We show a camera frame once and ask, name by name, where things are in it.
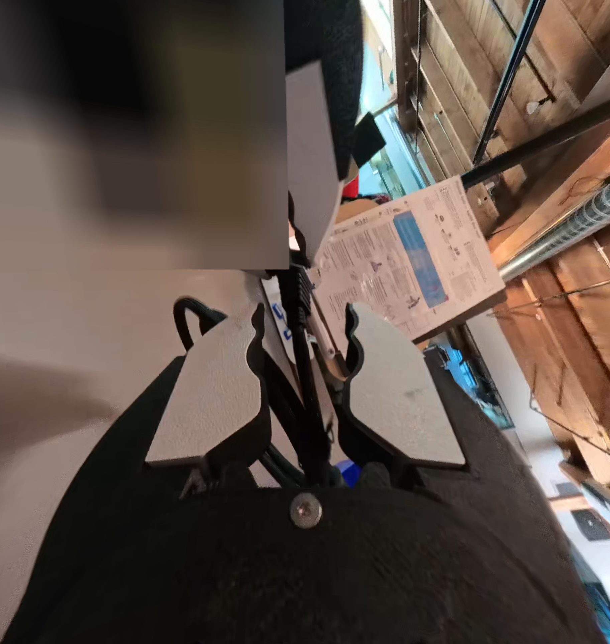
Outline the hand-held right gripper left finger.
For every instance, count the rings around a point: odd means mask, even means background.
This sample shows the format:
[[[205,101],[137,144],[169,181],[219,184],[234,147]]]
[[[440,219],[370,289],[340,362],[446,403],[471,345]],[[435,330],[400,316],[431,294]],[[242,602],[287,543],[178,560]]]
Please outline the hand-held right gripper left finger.
[[[251,466],[271,441],[265,312],[250,303],[194,340],[148,449],[152,467]]]

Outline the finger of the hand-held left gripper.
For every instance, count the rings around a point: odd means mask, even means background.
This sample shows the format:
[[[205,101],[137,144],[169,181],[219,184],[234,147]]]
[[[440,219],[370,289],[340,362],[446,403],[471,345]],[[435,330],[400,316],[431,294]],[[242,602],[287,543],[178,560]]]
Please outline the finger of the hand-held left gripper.
[[[331,235],[341,203],[320,61],[287,75],[288,189],[294,223],[312,265]]]

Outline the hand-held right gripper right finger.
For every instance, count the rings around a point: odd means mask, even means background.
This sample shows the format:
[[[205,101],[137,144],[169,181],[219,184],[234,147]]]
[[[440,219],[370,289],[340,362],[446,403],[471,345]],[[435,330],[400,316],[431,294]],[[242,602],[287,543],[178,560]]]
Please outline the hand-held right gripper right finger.
[[[467,460],[424,355],[364,303],[346,309],[348,378],[341,394],[341,447],[364,465],[380,457],[435,468]]]

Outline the white stand base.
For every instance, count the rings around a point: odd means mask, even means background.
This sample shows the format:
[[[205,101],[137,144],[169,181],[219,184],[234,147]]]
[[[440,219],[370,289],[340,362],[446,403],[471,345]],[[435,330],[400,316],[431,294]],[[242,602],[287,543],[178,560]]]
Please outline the white stand base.
[[[285,311],[285,308],[283,306],[283,302],[281,300],[281,294],[280,294],[280,288],[279,288],[278,279],[277,279],[277,277],[273,277],[271,279],[262,279],[261,280],[261,286],[263,288],[263,291],[264,291],[264,293],[266,295],[266,298],[267,298],[267,301],[269,303],[269,309],[270,309],[272,318],[274,320],[274,323],[276,325],[279,337],[280,337],[281,342],[283,344],[283,347],[285,349],[285,353],[286,353],[288,359],[290,360],[291,364],[293,364],[293,366],[296,366],[296,360],[295,360],[295,355],[294,355],[294,351],[293,351],[293,336],[292,336],[290,341],[286,341],[284,339],[284,337],[283,337],[283,330],[285,329],[285,327],[289,328],[289,326],[288,326],[288,320],[287,320],[287,316],[286,316],[286,311]],[[281,304],[283,310],[285,311],[285,322],[284,323],[281,320],[277,320],[275,318],[272,310],[271,310],[271,304],[274,303],[274,302],[279,302]]]

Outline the black steel beam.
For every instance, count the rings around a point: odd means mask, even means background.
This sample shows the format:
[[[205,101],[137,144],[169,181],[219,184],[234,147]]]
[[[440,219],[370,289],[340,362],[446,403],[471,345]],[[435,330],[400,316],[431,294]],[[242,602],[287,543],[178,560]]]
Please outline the black steel beam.
[[[609,120],[610,100],[530,141],[526,141],[516,148],[489,159],[486,163],[482,163],[468,172],[462,173],[460,176],[462,186],[465,190],[469,190],[494,175],[501,174],[512,167],[520,165],[545,150],[575,139]]]

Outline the silver ventilation duct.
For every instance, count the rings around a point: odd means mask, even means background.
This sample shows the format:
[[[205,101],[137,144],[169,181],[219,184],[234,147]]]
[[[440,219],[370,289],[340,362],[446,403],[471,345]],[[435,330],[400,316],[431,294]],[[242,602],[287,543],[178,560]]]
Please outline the silver ventilation duct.
[[[585,202],[539,231],[499,268],[503,282],[525,273],[610,224],[610,176]]]

